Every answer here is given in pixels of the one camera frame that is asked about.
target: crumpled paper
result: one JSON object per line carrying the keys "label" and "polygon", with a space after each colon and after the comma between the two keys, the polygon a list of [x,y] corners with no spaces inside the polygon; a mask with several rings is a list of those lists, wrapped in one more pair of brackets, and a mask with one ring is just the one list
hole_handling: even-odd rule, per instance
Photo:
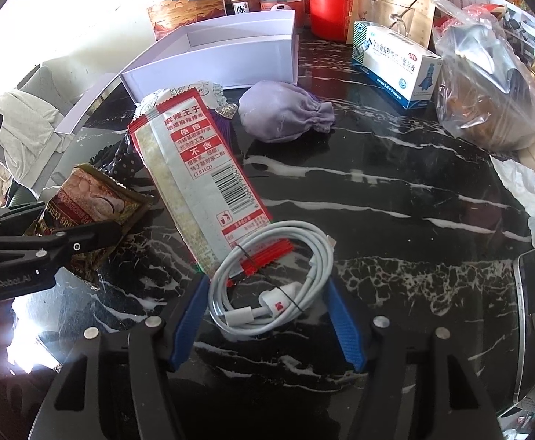
{"label": "crumpled paper", "polygon": [[528,227],[531,230],[532,245],[535,248],[535,173],[513,160],[501,162],[490,156],[496,173],[504,187],[518,200],[530,215]]}

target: white charging cable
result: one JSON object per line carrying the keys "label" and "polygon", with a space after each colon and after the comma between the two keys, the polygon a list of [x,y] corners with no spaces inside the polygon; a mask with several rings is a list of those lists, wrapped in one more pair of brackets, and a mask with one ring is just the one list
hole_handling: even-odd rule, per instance
{"label": "white charging cable", "polygon": [[[227,296],[229,273],[252,247],[278,239],[299,240],[312,250],[310,269],[304,283],[293,282],[264,291],[261,307],[235,309]],[[305,221],[279,221],[260,228],[233,248],[212,277],[208,291],[211,317],[224,331],[243,336],[257,336],[292,321],[304,312],[324,288],[333,269],[333,246],[325,233]]]}

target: clear plastic bag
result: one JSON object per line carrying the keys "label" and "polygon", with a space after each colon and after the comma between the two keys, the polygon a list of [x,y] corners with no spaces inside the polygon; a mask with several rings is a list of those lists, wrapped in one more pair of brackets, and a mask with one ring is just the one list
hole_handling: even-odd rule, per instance
{"label": "clear plastic bag", "polygon": [[453,136],[492,151],[535,142],[535,81],[514,54],[496,18],[446,0],[436,6],[453,20],[434,29],[443,58],[437,117]]}

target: purple drawstring pouch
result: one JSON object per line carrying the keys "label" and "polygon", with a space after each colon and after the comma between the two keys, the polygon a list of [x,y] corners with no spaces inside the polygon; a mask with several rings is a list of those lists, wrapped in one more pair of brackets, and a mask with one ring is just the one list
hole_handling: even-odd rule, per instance
{"label": "purple drawstring pouch", "polygon": [[328,133],[335,122],[333,104],[275,81],[259,81],[245,92],[239,115],[245,131],[262,142],[288,142],[309,129]]}

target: metal screw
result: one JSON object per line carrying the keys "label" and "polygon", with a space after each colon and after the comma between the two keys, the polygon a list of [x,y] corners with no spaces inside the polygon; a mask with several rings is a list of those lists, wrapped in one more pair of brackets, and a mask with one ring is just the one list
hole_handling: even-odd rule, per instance
{"label": "metal screw", "polygon": [[390,325],[390,320],[386,316],[375,316],[374,317],[374,326],[379,328],[386,328]]}
{"label": "metal screw", "polygon": [[451,333],[446,327],[437,327],[437,329],[435,329],[435,336],[437,336],[439,339],[449,339],[451,337]]}
{"label": "metal screw", "polygon": [[145,325],[147,327],[158,327],[161,324],[161,317],[160,316],[149,316],[145,320]]}
{"label": "metal screw", "polygon": [[98,327],[89,327],[84,331],[84,337],[86,339],[94,339],[96,336],[98,336]]}

